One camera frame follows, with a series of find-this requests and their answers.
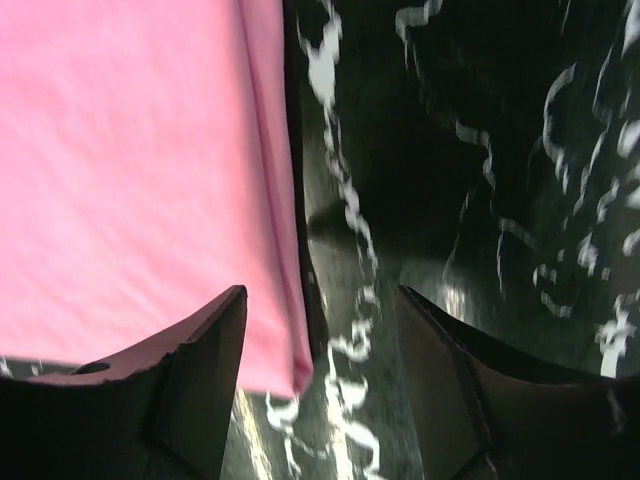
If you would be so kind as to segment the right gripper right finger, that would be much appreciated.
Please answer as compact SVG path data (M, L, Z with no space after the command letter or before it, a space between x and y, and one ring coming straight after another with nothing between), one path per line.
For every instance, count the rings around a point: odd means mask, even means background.
M538 359L405 286L396 318L427 478L638 477L637 376Z

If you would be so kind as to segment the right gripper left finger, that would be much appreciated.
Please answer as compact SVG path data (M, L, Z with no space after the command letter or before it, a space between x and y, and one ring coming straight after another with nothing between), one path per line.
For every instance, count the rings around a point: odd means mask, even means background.
M188 318L70 373L1 381L5 479L215 479L247 317L233 286Z

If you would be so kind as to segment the pink t shirt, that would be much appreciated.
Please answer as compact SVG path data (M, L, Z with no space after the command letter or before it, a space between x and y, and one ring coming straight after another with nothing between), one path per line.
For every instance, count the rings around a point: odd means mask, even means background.
M1 5L1 352L82 364L248 291L240 388L301 393L279 1Z

